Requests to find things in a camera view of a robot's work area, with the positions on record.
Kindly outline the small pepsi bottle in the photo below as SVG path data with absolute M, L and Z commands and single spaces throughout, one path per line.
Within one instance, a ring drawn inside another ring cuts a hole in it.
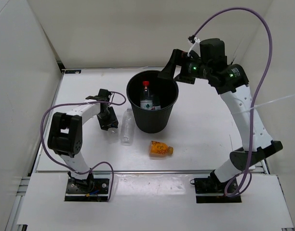
M 117 128 L 109 128 L 107 130 L 107 141 L 109 143 L 116 143 L 119 141 L 119 130 Z

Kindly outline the clear unlabeled plastic bottle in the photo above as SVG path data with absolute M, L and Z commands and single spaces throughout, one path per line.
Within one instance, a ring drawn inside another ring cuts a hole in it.
M 134 139 L 134 114 L 132 108 L 127 108 L 123 114 L 120 132 L 120 141 L 123 145 L 130 146 Z

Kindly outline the red label water bottle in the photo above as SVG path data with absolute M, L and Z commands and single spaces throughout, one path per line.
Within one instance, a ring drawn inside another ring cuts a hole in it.
M 145 110 L 151 110 L 153 107 L 153 98 L 149 90 L 149 81 L 143 81 L 143 90 L 140 97 L 140 107 Z

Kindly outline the blue orange label bottle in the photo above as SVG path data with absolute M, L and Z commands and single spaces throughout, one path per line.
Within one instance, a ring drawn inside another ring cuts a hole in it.
M 161 109 L 161 103 L 158 95 L 153 95 L 153 107 L 152 110 L 160 110 Z

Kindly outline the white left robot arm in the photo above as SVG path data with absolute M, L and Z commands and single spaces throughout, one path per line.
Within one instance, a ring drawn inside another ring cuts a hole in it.
M 89 176 L 81 149 L 83 146 L 83 125 L 97 117 L 100 128 L 107 131 L 118 127 L 113 107 L 106 103 L 88 102 L 67 113 L 54 113 L 51 121 L 47 145 L 63 159 L 63 165 L 70 170 L 70 176 L 78 180 L 78 188 L 88 193 L 94 188 L 94 180 Z

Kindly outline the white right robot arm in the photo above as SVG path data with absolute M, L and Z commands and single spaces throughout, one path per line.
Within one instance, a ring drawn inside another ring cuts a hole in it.
M 228 65 L 223 48 L 202 49 L 200 56 L 188 56 L 185 51 L 174 49 L 159 77 L 189 84 L 197 78 L 205 79 L 231 112 L 242 147 L 231 152 L 229 159 L 210 173 L 210 188 L 214 192 L 223 191 L 234 176 L 283 149 L 282 143 L 269 135 L 253 108 L 254 97 L 244 69 L 239 64 Z

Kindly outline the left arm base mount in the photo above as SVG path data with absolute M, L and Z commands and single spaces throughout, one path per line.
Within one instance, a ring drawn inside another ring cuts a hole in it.
M 108 202 L 111 198 L 112 179 L 89 174 L 86 180 L 68 176 L 65 202 Z

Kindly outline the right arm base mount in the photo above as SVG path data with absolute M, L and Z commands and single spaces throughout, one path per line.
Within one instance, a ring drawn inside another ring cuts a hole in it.
M 225 195 L 226 184 L 217 186 L 210 177 L 194 178 L 189 182 L 195 188 L 197 204 L 227 204 L 241 203 L 241 197 L 227 197 Z

